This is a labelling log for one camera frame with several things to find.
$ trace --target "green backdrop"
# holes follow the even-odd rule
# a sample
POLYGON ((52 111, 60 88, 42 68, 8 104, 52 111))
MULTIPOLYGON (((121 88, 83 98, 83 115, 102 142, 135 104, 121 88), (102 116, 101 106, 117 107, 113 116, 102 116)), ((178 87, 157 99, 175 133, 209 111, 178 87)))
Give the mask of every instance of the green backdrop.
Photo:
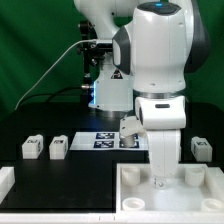
MULTIPOLYGON (((186 75, 186 93, 190 101, 213 103, 224 110, 224 0, 198 3, 212 49, 206 64, 186 75)), ((70 45, 81 39, 77 24, 83 19, 73 0, 0 0, 0 119, 14 110, 20 97, 70 45)), ((73 51, 32 93, 78 85, 82 75, 82 57, 73 51)))

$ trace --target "black table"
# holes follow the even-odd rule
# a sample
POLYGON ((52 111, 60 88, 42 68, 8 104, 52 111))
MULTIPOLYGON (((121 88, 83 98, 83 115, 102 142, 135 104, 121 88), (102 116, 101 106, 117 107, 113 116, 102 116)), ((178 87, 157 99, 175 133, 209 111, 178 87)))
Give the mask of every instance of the black table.
MULTIPOLYGON (((211 104, 188 103, 182 130, 181 163, 195 163, 191 138, 206 137, 213 147, 208 166, 224 169, 224 113, 211 104)), ((0 122, 0 166, 15 167, 16 183, 0 212, 95 213, 116 211, 116 164, 148 163, 148 152, 68 151, 65 160, 49 160, 54 136, 71 144, 77 131, 118 131, 120 119, 103 118, 75 103, 33 103, 0 122), (44 136, 38 160, 22 159, 22 144, 30 135, 44 136)))

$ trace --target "blue light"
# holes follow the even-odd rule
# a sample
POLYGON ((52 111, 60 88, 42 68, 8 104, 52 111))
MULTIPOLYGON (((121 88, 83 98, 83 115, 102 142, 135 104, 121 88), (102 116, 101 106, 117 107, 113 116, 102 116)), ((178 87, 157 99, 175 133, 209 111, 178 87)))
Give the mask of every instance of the blue light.
POLYGON ((156 6, 157 6, 157 7, 162 7, 163 4, 162 4, 162 3, 156 3, 156 6))

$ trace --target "white cube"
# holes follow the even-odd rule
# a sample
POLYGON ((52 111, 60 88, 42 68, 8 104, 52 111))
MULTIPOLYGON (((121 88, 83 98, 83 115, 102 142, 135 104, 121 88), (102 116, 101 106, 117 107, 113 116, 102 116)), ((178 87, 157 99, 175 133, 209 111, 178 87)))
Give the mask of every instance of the white cube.
POLYGON ((61 135, 54 137, 50 144, 50 159, 61 160, 64 159, 68 151, 68 137, 61 135))
POLYGON ((191 151, 198 162, 212 161, 212 147, 205 138, 192 138, 191 151))
POLYGON ((43 150, 43 136, 30 136, 22 145, 23 159, 37 159, 43 150))

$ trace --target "white box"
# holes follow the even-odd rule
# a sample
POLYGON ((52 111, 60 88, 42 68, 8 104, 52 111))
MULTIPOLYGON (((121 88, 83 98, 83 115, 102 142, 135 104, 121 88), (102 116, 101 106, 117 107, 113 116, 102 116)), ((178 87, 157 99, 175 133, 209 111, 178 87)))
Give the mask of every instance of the white box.
POLYGON ((43 136, 30 136, 22 145, 23 159, 37 159, 43 150, 43 136))
POLYGON ((205 138, 192 138, 191 151, 197 162, 212 161, 212 147, 205 138))
POLYGON ((0 170, 0 204, 15 183, 14 167, 2 167, 0 170))
POLYGON ((61 135, 54 137, 50 144, 50 159, 59 160, 64 159, 68 151, 68 137, 61 135))

